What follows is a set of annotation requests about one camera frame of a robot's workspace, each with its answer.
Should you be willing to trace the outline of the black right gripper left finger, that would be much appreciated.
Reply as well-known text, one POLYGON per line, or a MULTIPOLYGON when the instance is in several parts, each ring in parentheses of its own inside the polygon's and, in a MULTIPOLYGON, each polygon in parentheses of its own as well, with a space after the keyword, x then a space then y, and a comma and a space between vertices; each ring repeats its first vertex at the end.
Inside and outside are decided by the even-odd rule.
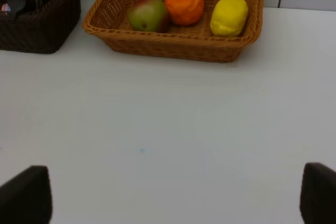
POLYGON ((50 223, 52 194, 46 166, 31 166, 1 185, 1 223, 50 223))

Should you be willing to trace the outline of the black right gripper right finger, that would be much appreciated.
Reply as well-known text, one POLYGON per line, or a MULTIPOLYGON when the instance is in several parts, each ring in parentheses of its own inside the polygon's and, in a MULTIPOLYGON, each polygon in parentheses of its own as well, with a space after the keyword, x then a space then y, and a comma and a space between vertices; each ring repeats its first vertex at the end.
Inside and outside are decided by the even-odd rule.
POLYGON ((335 224, 335 171, 321 163, 306 163, 300 193, 304 223, 335 224))

